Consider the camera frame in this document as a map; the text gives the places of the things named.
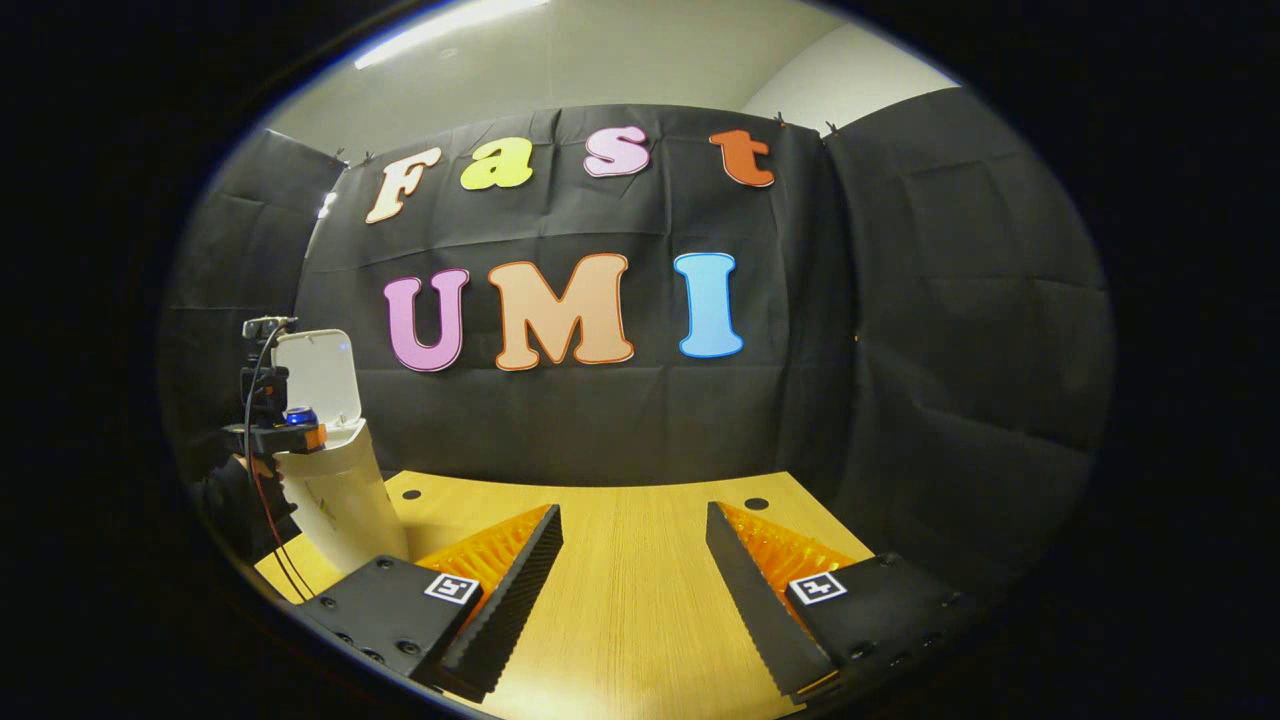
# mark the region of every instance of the blue can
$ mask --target blue can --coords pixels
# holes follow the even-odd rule
[[[314,410],[310,406],[302,405],[301,407],[289,407],[284,411],[284,424],[287,425],[307,425],[316,424],[320,420],[316,418]]]

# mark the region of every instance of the foam letter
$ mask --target foam letter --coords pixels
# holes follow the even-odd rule
[[[582,160],[582,167],[594,178],[639,173],[649,165],[649,151],[640,146],[644,141],[637,127],[598,129],[586,138],[593,156]]]
[[[769,146],[751,140],[751,133],[745,129],[731,129],[713,135],[713,145],[721,146],[724,158],[724,172],[728,177],[742,184],[751,187],[768,187],[773,184],[773,173],[755,167],[755,156],[768,155]]]
[[[470,279],[470,273],[461,269],[431,277],[431,287],[440,293],[440,341],[430,347],[417,341],[413,319],[413,299],[422,290],[422,281],[401,278],[387,283],[383,295],[390,311],[392,350],[402,365],[410,370],[434,373],[458,359],[462,352],[462,286]]]
[[[383,187],[378,191],[374,209],[365,215],[365,222],[371,225],[396,217],[404,205],[399,200],[399,193],[404,192],[404,197],[413,195],[419,181],[422,179],[422,168],[430,168],[439,161],[440,149],[433,147],[387,165],[383,170]]]
[[[737,263],[723,252],[690,252],[676,258],[676,272],[689,288],[689,337],[680,351],[690,357],[723,357],[742,350],[728,314],[728,274]]]
[[[462,187],[484,190],[486,187],[516,187],[534,177],[529,167],[529,156],[534,154],[534,143],[524,137],[504,137],[485,142],[476,149],[471,159],[475,163],[462,170]]]
[[[603,252],[579,260],[558,299],[532,263],[507,263],[489,270],[489,282],[502,295],[502,354],[497,365],[503,370],[527,370],[538,365],[539,355],[529,345],[529,332],[559,364],[568,352],[573,328],[581,323],[582,341],[573,357],[579,363],[622,363],[635,355],[635,347],[622,334],[618,283],[627,269],[622,255]]]

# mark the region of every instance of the pink letter u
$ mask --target pink letter u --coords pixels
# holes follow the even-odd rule
[[[422,290],[422,281],[401,278],[387,283],[383,295],[390,311],[392,350],[396,359],[410,370],[434,373],[443,370],[462,352],[462,286],[471,279],[462,269],[443,270],[431,277],[431,287],[440,293],[440,341],[428,347],[417,341],[413,299]]]

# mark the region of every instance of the orange soft pad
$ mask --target orange soft pad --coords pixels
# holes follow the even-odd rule
[[[480,580],[484,597],[476,605],[471,615],[467,616],[463,628],[480,612],[494,588],[502,582],[503,575],[511,569],[516,555],[524,550],[529,536],[534,534],[534,528],[541,521],[543,515],[550,510],[550,505],[535,507],[522,515],[516,515],[509,520],[503,520],[492,528],[458,541],[444,550],[438,550],[431,555],[419,560],[416,565],[429,568],[439,573],[448,573],[462,578]]]
[[[800,623],[800,626],[804,626],[800,616],[787,602],[787,583],[852,565],[854,559],[745,510],[723,502],[716,505],[728,519],[730,525],[733,525],[737,538],[746,546],[746,551],[751,553],[755,565],[764,574],[764,580],[769,583],[778,600],[787,607],[787,612],[796,619],[796,623]]]

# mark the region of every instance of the ceiling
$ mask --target ceiling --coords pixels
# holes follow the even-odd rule
[[[787,61],[844,24],[796,0],[550,0],[362,70],[344,60],[264,126],[326,152],[346,149],[352,160],[544,108],[741,111]]]

